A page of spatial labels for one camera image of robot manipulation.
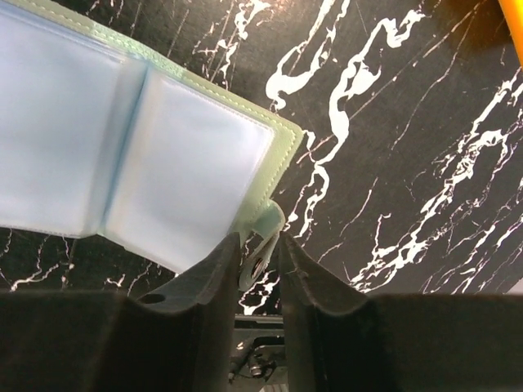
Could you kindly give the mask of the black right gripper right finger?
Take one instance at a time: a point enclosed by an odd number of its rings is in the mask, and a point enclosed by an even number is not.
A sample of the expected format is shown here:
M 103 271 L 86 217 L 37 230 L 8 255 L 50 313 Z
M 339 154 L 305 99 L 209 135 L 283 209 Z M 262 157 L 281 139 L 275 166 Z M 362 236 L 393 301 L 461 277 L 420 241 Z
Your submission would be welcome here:
M 278 244 L 292 391 L 519 391 L 519 295 L 366 296 Z

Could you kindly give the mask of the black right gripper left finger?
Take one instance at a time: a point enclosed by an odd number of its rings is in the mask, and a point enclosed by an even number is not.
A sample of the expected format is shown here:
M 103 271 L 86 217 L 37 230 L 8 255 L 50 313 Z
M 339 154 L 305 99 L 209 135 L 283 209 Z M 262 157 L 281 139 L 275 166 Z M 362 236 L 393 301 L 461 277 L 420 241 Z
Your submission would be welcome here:
M 224 391 L 239 235 L 133 300 L 118 292 L 1 295 L 4 391 Z

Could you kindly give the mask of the mint green card holder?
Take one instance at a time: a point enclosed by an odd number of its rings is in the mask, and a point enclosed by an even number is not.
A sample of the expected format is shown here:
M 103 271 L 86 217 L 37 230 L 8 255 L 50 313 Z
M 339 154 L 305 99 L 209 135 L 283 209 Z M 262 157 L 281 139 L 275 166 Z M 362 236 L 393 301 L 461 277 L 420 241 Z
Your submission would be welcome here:
M 271 195 L 302 129 L 52 1 L 1 4 L 1 224 L 100 235 L 176 273 L 285 222 Z

